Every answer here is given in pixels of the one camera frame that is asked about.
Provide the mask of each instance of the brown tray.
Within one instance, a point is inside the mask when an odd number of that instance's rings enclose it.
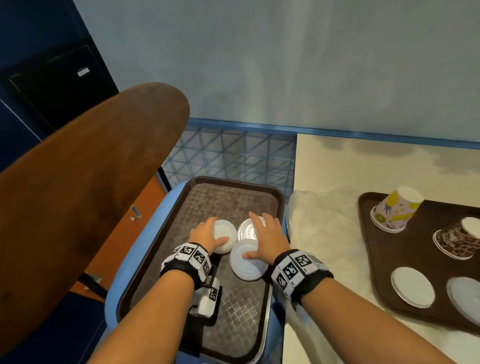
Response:
[[[385,232],[370,219],[370,211],[387,195],[367,192],[358,199],[360,227],[367,247],[372,285],[386,307],[422,321],[480,334],[480,326],[469,321],[453,306],[446,291],[450,278],[470,277],[480,281],[480,254],[469,260],[456,260],[442,253],[432,235],[460,219],[480,218],[480,208],[426,200],[398,234]],[[404,302],[394,291],[392,272],[412,267],[432,283],[435,301],[429,308],[416,308]]]
[[[284,197],[274,187],[214,177],[188,181],[120,299],[118,321],[155,284],[163,260],[187,241],[190,230],[199,222],[216,216],[238,228],[249,211],[257,215],[266,212],[281,220],[283,208]],[[240,280],[230,267],[229,254],[213,254],[210,260],[223,287],[218,317],[216,322],[206,324],[188,315],[180,350],[215,362],[257,362],[265,347],[271,285],[263,279]]]

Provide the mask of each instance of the fruit print paper cup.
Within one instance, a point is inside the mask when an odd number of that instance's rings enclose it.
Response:
[[[370,211],[370,218],[376,226],[386,232],[401,232],[407,227],[408,221],[423,200],[417,190],[400,187]]]

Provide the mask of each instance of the wooden chair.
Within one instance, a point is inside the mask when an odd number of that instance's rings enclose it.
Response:
[[[176,88],[135,86],[0,174],[0,355],[42,323],[83,274],[189,115]]]

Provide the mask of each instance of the leopard print paper cup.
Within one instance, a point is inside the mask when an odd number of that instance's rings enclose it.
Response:
[[[433,233],[438,249],[449,257],[466,260],[480,250],[480,219],[463,218],[447,229]]]
[[[423,197],[417,190],[400,187],[370,211],[370,218],[386,232],[401,232],[422,202]]]

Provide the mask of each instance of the metal handle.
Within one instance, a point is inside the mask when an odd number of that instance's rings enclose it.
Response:
[[[132,205],[132,207],[130,207],[130,210],[132,210],[132,212],[135,214],[135,217],[131,218],[132,221],[138,220],[142,217],[142,214],[137,210],[135,205]]]

